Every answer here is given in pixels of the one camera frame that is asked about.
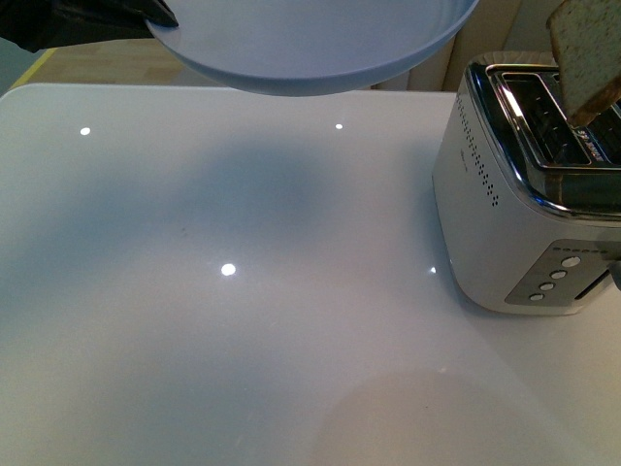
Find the toaster slot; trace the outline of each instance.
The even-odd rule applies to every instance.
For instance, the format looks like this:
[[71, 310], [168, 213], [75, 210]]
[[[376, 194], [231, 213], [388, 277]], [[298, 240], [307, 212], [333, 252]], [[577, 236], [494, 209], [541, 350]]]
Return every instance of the toaster slot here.
[[621, 165], [621, 118], [614, 107], [601, 113], [587, 129], [607, 161]]
[[589, 284], [586, 288], [584, 288], [575, 298], [573, 298], [575, 301], [579, 301], [580, 299], [584, 298], [587, 294], [589, 294], [591, 291], [593, 291], [593, 289], [595, 289], [595, 287], [600, 284], [601, 282], [603, 282], [608, 275], [610, 275], [610, 271], [606, 270], [605, 272], [603, 272], [599, 277], [597, 277], [596, 279], [593, 280], [593, 282], [591, 284]]
[[524, 131], [537, 146], [538, 164], [548, 166], [585, 166], [590, 159], [567, 126], [565, 117], [534, 74], [503, 73], [506, 92], [519, 107], [518, 117], [526, 122]]

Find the toaster control button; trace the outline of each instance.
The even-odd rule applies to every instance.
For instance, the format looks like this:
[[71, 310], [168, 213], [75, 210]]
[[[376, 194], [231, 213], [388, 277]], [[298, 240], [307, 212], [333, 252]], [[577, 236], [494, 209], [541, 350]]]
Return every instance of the toaster control button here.
[[554, 280], [561, 280], [567, 276], [567, 270], [555, 270], [550, 274], [550, 278]]
[[565, 259], [563, 259], [563, 261], [561, 262], [561, 265], [563, 267], [575, 267], [576, 265], [578, 265], [580, 263], [580, 258], [577, 256], [574, 257], [567, 257]]

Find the hand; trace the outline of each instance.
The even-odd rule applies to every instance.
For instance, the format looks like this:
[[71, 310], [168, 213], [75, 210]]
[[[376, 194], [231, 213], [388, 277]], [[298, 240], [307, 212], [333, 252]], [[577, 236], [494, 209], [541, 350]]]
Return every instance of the hand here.
[[0, 36], [30, 51], [149, 38], [146, 19], [178, 26], [163, 0], [0, 0]]

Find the toaster lever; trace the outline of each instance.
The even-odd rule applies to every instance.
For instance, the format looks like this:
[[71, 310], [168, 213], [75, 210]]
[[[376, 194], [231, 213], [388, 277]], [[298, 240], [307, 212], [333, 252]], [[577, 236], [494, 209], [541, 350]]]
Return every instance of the toaster lever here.
[[614, 280], [614, 284], [616, 284], [617, 288], [621, 290], [621, 260], [611, 262], [608, 265], [608, 270], [610, 271], [610, 275]]

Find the wooden surface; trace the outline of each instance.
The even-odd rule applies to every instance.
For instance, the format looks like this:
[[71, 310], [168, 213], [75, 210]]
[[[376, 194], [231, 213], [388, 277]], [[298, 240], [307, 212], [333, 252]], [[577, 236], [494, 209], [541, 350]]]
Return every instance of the wooden surface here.
[[155, 39], [121, 40], [51, 50], [17, 83], [170, 84], [183, 69]]

